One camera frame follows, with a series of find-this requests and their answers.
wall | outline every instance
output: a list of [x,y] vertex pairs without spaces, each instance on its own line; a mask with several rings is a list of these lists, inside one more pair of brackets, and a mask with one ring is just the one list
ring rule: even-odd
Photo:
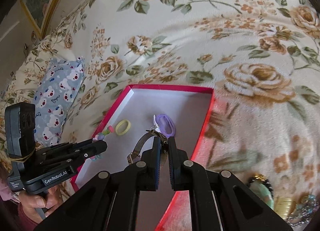
[[[60,0],[50,27],[55,28],[80,2],[81,0]],[[0,24],[0,91],[5,89],[11,79],[10,73],[16,72],[25,60],[24,43],[31,44],[32,31],[33,27],[18,0]]]

purple hair tie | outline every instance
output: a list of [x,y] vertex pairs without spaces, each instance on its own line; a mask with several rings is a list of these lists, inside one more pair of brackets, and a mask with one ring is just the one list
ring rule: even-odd
[[[162,123],[163,119],[165,121],[165,123],[170,127],[171,132],[167,133],[165,131],[165,124]],[[167,116],[166,114],[162,113],[162,114],[158,114],[156,115],[156,123],[159,125],[160,131],[163,135],[165,135],[167,138],[174,136],[176,134],[176,128],[171,120],[171,118],[169,116]]]

bed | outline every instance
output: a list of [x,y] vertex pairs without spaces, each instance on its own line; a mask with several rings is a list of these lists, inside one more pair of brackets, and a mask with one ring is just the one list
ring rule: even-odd
[[[196,161],[243,182],[263,174],[275,197],[317,195],[319,42],[319,17],[308,0],[83,0],[10,83],[1,103],[1,163],[10,170],[5,107],[32,101],[53,56],[83,56],[85,78],[62,141],[90,138],[128,84],[213,87]],[[68,182],[63,189],[74,192]],[[177,201],[159,230],[191,230],[188,196]]]

maroon sleeve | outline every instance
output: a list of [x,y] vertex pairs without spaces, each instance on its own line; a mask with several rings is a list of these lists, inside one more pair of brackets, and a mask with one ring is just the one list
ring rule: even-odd
[[18,206],[18,215],[20,218],[21,226],[23,228],[23,231],[33,231],[33,229],[36,227],[37,223],[32,221],[30,218],[28,218],[25,213],[22,210],[22,205],[19,203]]

pillow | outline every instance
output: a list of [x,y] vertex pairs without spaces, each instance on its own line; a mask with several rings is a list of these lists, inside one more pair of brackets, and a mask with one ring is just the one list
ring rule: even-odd
[[59,143],[62,126],[83,79],[83,59],[58,61],[52,58],[35,92],[35,140],[48,147]]

